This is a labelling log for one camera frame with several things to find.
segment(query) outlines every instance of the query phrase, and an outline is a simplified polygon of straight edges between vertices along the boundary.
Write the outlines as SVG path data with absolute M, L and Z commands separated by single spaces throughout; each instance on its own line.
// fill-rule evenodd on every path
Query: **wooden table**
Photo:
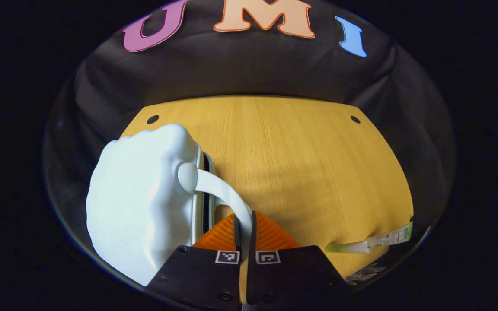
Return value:
M 147 124 L 154 115 L 159 119 Z M 356 107 L 274 96 L 148 102 L 123 136 L 172 123 L 185 126 L 213 158 L 216 174 L 252 209 L 302 246 L 362 241 L 413 215 L 399 162 Z M 229 213 L 217 209 L 217 221 Z M 326 255 L 347 277 L 386 251 Z

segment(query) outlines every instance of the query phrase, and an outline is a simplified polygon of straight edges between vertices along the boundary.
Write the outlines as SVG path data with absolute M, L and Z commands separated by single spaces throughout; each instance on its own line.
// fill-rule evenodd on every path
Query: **peach letter m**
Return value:
M 309 8 L 310 5 L 298 0 L 276 0 L 273 4 L 264 0 L 224 0 L 222 21 L 214 25 L 214 29 L 218 32 L 239 32 L 251 28 L 251 23 L 243 19 L 245 10 L 263 30 L 269 30 L 283 15 L 279 31 L 312 39 L 316 34 L 310 29 Z

